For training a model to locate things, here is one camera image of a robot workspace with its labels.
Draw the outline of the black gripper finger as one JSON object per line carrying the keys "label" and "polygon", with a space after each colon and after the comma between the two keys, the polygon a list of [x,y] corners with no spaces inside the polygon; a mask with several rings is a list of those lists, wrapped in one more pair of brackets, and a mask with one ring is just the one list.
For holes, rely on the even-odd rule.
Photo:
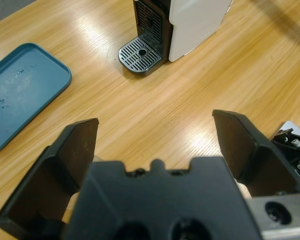
{"label": "black gripper finger", "polygon": [[99,120],[66,126],[39,155],[0,210],[9,234],[61,234],[71,197],[78,193],[93,161]]}
{"label": "black gripper finger", "polygon": [[212,116],[221,153],[252,197],[300,193],[300,175],[245,115],[215,109]]}

